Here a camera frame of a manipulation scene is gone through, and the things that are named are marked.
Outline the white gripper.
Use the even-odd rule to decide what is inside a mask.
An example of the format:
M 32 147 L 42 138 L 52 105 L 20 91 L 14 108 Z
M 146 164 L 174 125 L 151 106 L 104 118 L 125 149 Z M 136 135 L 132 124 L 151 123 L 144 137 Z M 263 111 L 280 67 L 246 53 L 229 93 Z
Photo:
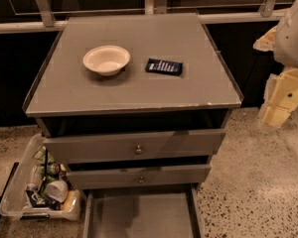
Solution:
M 259 110 L 259 121 L 265 126 L 280 128 L 298 107 L 298 0 L 284 17 L 263 36 L 253 48 L 261 52 L 273 52 L 274 59 L 285 69 L 270 74 L 264 91 L 264 103 Z

